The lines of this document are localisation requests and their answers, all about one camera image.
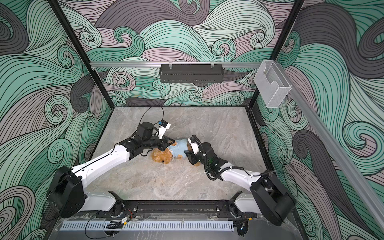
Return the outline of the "brown teddy bear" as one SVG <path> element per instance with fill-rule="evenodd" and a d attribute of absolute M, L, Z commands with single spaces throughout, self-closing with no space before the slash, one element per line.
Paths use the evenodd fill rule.
<path fill-rule="evenodd" d="M 192 151 L 192 147 L 190 144 L 188 144 L 188 151 Z M 181 160 L 186 158 L 173 158 L 173 155 L 169 151 L 168 147 L 164 151 L 160 151 L 159 149 L 154 149 L 151 154 L 152 160 L 161 163 L 161 164 L 169 164 L 172 160 Z"/>

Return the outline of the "light blue bear hoodie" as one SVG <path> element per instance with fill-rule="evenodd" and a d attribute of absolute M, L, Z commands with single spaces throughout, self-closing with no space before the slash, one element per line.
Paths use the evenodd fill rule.
<path fill-rule="evenodd" d="M 188 151 L 188 140 L 187 139 L 179 139 L 176 140 L 172 145 L 168 146 L 169 151 L 173 155 L 173 158 L 186 158 L 185 151 Z"/>

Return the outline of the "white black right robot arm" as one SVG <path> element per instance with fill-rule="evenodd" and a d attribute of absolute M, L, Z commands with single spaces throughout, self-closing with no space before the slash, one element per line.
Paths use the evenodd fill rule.
<path fill-rule="evenodd" d="M 263 215 L 270 223 L 281 226 L 296 205 L 292 193 L 270 171 L 252 172 L 219 158 L 210 143 L 188 139 L 190 150 L 185 154 L 192 165 L 201 163 L 211 181 L 221 180 L 236 184 L 250 193 L 240 193 L 233 199 L 235 213 Z"/>

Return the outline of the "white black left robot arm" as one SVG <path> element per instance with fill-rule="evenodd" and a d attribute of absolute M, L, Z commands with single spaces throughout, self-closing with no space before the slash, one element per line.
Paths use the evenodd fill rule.
<path fill-rule="evenodd" d="M 157 128 L 152 123 L 143 122 L 131 137 L 116 143 L 105 154 L 72 168 L 59 168 L 47 192 L 47 201 L 63 219 L 78 212 L 92 211 L 120 216 L 124 211 L 124 201 L 115 192 L 90 193 L 86 191 L 87 186 L 114 167 L 143 155 L 144 150 L 165 151 L 175 142 L 165 136 L 170 126 L 164 120 L 159 122 Z"/>

